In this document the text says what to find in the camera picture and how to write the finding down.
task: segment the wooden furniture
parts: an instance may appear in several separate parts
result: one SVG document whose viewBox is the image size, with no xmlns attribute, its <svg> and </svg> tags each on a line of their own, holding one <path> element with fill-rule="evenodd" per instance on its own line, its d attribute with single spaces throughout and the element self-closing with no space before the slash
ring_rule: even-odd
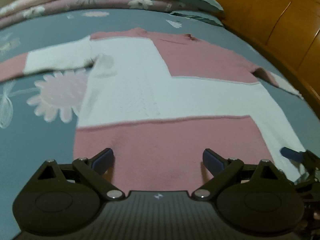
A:
<svg viewBox="0 0 320 240">
<path fill-rule="evenodd" d="M 222 21 L 300 91 L 320 119 L 320 0 L 217 0 Z"/>
</svg>

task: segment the pillow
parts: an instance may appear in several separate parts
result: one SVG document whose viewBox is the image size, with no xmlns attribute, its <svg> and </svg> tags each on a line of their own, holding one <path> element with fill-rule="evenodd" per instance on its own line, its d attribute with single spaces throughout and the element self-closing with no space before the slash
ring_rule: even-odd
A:
<svg viewBox="0 0 320 240">
<path fill-rule="evenodd" d="M 178 0 L 189 5 L 193 5 L 202 11 L 223 15 L 223 8 L 216 0 Z"/>
<path fill-rule="evenodd" d="M 205 13 L 205 12 L 181 10 L 181 11 L 173 11 L 170 14 L 177 15 L 177 16 L 183 16 L 183 17 L 190 18 L 190 19 L 195 19 L 195 20 L 209 23 L 209 24 L 215 25 L 215 26 L 224 27 L 223 23 L 217 17 L 215 17 L 211 14 Z"/>
</svg>

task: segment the bed sheet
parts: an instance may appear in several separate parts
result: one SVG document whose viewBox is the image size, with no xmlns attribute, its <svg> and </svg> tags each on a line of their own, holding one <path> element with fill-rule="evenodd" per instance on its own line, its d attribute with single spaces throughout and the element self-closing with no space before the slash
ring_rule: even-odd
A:
<svg viewBox="0 0 320 240">
<path fill-rule="evenodd" d="M 166 13 L 134 9 L 79 10 L 13 25 L 0 31 L 0 61 L 34 49 L 75 41 L 91 33 L 127 31 L 136 27 L 160 33 L 190 33 L 233 50 L 281 76 L 250 45 L 224 28 Z M 58 115 L 48 123 L 43 117 L 36 116 L 35 108 L 27 104 L 29 98 L 39 93 L 35 82 L 44 81 L 43 76 L 37 74 L 0 84 L 0 125 L 3 127 L 0 129 L 0 239 L 3 240 L 9 240 L 19 232 L 12 215 L 12 202 L 41 163 L 49 158 L 58 163 L 70 163 L 73 159 L 77 116 L 73 113 L 71 121 L 64 123 Z M 317 144 L 320 121 L 310 107 L 297 96 L 261 82 L 283 109 L 303 146 L 320 156 Z"/>
</svg>

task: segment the sweater sleeve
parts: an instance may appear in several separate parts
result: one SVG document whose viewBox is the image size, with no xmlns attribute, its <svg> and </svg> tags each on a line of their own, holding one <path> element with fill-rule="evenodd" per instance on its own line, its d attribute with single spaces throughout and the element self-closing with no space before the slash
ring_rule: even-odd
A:
<svg viewBox="0 0 320 240">
<path fill-rule="evenodd" d="M 271 85 L 280 88 L 284 91 L 287 91 L 290 94 L 296 95 L 298 97 L 300 97 L 301 99 L 303 99 L 302 95 L 299 93 L 298 90 L 296 90 L 287 80 L 285 80 L 284 78 L 268 71 L 265 70 L 264 68 L 252 64 L 250 65 L 249 69 L 251 70 L 250 72 L 258 77 L 263 79 L 264 81 L 270 83 Z"/>
<path fill-rule="evenodd" d="M 43 71 L 67 70 L 91 65 L 90 37 L 33 50 L 0 63 L 0 82 Z"/>
</svg>

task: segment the flower pattern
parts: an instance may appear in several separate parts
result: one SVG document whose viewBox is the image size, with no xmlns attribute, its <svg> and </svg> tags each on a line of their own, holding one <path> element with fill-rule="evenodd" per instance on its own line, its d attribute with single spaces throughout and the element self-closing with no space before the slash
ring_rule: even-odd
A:
<svg viewBox="0 0 320 240">
<path fill-rule="evenodd" d="M 172 25 L 173 27 L 175 27 L 176 29 L 182 27 L 182 24 L 179 23 L 179 22 L 173 22 L 173 21 L 170 21 L 170 20 L 166 20 L 166 21 L 167 21 L 170 25 Z"/>
<path fill-rule="evenodd" d="M 171 10 L 171 7 L 172 7 L 172 3 L 168 3 L 164 11 L 169 12 Z"/>
<path fill-rule="evenodd" d="M 5 14 L 7 14 L 8 12 L 13 11 L 13 10 L 16 8 L 17 5 L 18 5 L 18 2 L 16 1 L 16 2 L 10 3 L 10 4 L 7 5 L 7 6 L 2 7 L 2 8 L 0 9 L 0 16 L 3 16 L 3 15 L 5 15 Z"/>
<path fill-rule="evenodd" d="M 9 33 L 3 37 L 0 37 L 0 58 L 9 50 L 14 49 L 21 44 L 19 38 L 9 39 L 11 36 L 12 33 Z"/>
<path fill-rule="evenodd" d="M 86 6 L 86 5 L 96 5 L 99 4 L 101 2 L 103 2 L 104 0 L 77 0 L 76 4 L 79 4 L 81 6 Z"/>
<path fill-rule="evenodd" d="M 108 12 L 99 12 L 99 11 L 85 12 L 82 14 L 82 16 L 86 16 L 86 17 L 104 17 L 108 15 L 109 15 Z"/>
<path fill-rule="evenodd" d="M 148 10 L 149 6 L 153 5 L 151 0 L 131 0 L 128 5 L 130 9 L 145 9 Z"/>
<path fill-rule="evenodd" d="M 27 100 L 30 106 L 37 105 L 34 113 L 44 116 L 46 122 L 56 119 L 58 111 L 64 123 L 72 120 L 72 111 L 78 116 L 87 88 L 88 72 L 81 69 L 74 71 L 54 72 L 46 74 L 44 81 L 35 81 L 40 93 Z"/>
<path fill-rule="evenodd" d="M 9 99 L 9 93 L 11 92 L 15 80 L 6 83 L 3 86 L 3 93 L 0 99 L 0 128 L 5 129 L 9 126 L 13 116 L 13 105 Z"/>
<path fill-rule="evenodd" d="M 42 16 L 44 11 L 45 8 L 43 6 L 32 7 L 28 10 L 24 10 L 23 17 L 25 17 L 25 19 L 32 19 L 35 17 Z"/>
</svg>

